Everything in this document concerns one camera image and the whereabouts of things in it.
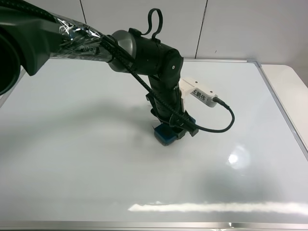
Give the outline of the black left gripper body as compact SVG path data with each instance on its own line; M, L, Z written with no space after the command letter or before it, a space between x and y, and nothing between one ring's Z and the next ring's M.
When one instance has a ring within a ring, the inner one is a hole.
M148 96L154 101L153 113L158 119L169 121L178 118L189 121L189 114L182 112L180 100L180 75L148 76L152 92Z

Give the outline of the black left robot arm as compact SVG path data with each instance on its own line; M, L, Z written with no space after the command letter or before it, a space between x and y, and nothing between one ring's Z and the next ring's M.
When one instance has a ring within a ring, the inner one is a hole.
M198 128L185 112L179 87L183 57L130 28L104 35L91 26L52 14L24 0L0 3L0 92L17 82L21 69L35 75L51 58L106 62L116 72L146 75L152 114L181 138Z

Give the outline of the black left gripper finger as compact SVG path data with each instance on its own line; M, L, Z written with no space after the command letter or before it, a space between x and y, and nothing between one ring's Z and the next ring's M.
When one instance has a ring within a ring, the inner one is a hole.
M174 127L173 131L176 134L178 140L182 139L187 133L190 134L191 137L194 137L199 129L197 128L186 128L186 127Z

